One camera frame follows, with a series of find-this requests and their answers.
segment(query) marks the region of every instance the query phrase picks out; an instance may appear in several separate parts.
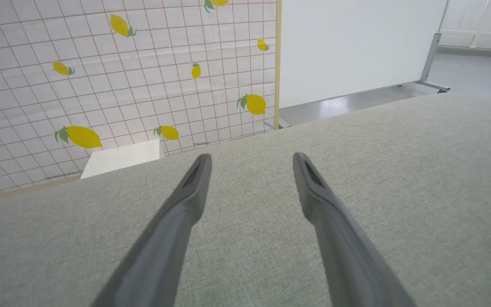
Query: gray fabric surface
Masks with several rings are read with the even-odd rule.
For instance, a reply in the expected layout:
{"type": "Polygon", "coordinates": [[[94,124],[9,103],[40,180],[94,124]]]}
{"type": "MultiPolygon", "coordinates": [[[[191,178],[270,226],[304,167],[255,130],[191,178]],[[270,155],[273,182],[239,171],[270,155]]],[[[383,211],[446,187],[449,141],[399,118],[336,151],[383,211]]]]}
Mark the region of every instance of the gray fabric surface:
{"type": "Polygon", "coordinates": [[[491,101],[443,94],[0,201],[0,306],[85,306],[209,152],[176,306],[329,306],[292,154],[305,152],[419,306],[491,306],[491,101]]]}

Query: yellow lemon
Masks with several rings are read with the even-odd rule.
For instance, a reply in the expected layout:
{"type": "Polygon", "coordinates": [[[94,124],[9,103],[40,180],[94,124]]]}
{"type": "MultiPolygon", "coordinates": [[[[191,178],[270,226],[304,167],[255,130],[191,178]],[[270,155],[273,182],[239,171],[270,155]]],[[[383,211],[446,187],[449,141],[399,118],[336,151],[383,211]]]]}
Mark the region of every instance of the yellow lemon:
{"type": "Polygon", "coordinates": [[[242,109],[245,109],[247,105],[247,109],[255,115],[264,114],[266,110],[266,101],[259,95],[245,95],[238,99],[236,107],[238,104],[242,106],[242,109]]]}
{"type": "Polygon", "coordinates": [[[198,78],[201,73],[200,65],[197,62],[193,62],[193,70],[191,71],[193,78],[198,78]]]}
{"type": "Polygon", "coordinates": [[[227,3],[228,0],[204,0],[204,8],[206,12],[210,12],[208,8],[215,9],[213,6],[224,6],[227,3]]]}
{"type": "Polygon", "coordinates": [[[262,39],[257,40],[257,47],[259,47],[261,51],[267,51],[268,49],[270,49],[270,46],[267,45],[262,39]]]}
{"type": "Polygon", "coordinates": [[[158,134],[160,135],[162,133],[162,136],[167,138],[168,140],[178,140],[179,139],[179,132],[176,130],[176,128],[170,127],[170,126],[161,126],[153,130],[153,134],[158,134]]]}
{"type": "Polygon", "coordinates": [[[60,62],[53,62],[52,67],[54,70],[64,76],[69,76],[75,72],[73,68],[67,68],[66,65],[60,63],[60,62]]]}
{"type": "Polygon", "coordinates": [[[111,24],[113,30],[122,36],[130,37],[136,35],[137,30],[134,31],[132,27],[128,28],[126,21],[121,16],[111,14],[111,20],[109,23],[111,24]]]}
{"type": "Polygon", "coordinates": [[[82,148],[102,147],[100,136],[86,127],[69,126],[66,128],[64,126],[62,129],[54,132],[54,138],[56,139],[56,142],[58,142],[58,138],[60,138],[63,142],[68,144],[68,139],[70,139],[75,145],[82,148]]]}

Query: metal stand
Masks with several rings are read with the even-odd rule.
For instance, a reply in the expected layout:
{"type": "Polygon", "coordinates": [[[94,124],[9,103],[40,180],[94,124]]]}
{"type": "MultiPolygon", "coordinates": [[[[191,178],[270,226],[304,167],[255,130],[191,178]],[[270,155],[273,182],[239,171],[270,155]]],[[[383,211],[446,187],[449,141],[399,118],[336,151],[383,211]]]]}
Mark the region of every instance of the metal stand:
{"type": "Polygon", "coordinates": [[[444,85],[433,84],[431,82],[427,82],[427,78],[429,77],[429,72],[431,71],[431,65],[435,60],[435,55],[437,55],[437,48],[439,47],[439,41],[441,40],[441,33],[435,33],[433,37],[433,42],[431,43],[431,49],[429,50],[429,55],[427,56],[427,61],[425,61],[425,67],[423,68],[422,77],[418,82],[419,85],[425,85],[432,87],[433,89],[439,90],[438,93],[447,93],[450,91],[450,87],[444,85]]]}

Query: lemon leaf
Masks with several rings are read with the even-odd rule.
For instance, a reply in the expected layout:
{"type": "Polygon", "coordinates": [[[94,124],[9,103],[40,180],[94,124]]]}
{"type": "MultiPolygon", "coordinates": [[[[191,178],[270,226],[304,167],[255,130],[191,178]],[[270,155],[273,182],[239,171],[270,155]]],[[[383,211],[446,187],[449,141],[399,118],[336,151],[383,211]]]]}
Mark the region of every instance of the lemon leaf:
{"type": "Polygon", "coordinates": [[[246,109],[246,104],[247,104],[247,95],[244,97],[240,98],[240,105],[242,105],[242,109],[246,109]]]}
{"type": "Polygon", "coordinates": [[[62,139],[62,141],[69,144],[69,142],[68,142],[69,135],[68,135],[67,129],[65,127],[63,129],[60,129],[59,136],[62,139]]]}
{"type": "Polygon", "coordinates": [[[206,1],[204,2],[204,8],[206,9],[206,12],[208,12],[208,14],[211,14],[211,12],[210,12],[210,11],[208,11],[208,8],[215,9],[215,8],[213,7],[213,4],[211,3],[211,1],[210,1],[210,0],[206,0],[206,1]]]}

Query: white grid fabric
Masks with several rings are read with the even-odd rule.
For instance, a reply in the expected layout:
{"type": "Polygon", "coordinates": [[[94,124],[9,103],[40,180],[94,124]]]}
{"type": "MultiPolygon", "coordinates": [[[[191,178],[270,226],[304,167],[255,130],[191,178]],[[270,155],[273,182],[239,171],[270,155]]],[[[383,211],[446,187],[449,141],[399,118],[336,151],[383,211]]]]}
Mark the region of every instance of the white grid fabric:
{"type": "Polygon", "coordinates": [[[0,0],[0,193],[80,175],[98,150],[161,138],[171,155],[273,130],[275,0],[203,5],[0,0]],[[111,14],[136,35],[117,34],[111,14]],[[236,107],[251,94],[265,99],[264,115],[236,107]],[[153,133],[164,125],[179,140],[153,133]],[[63,126],[92,129],[103,147],[56,142],[63,126]]]}

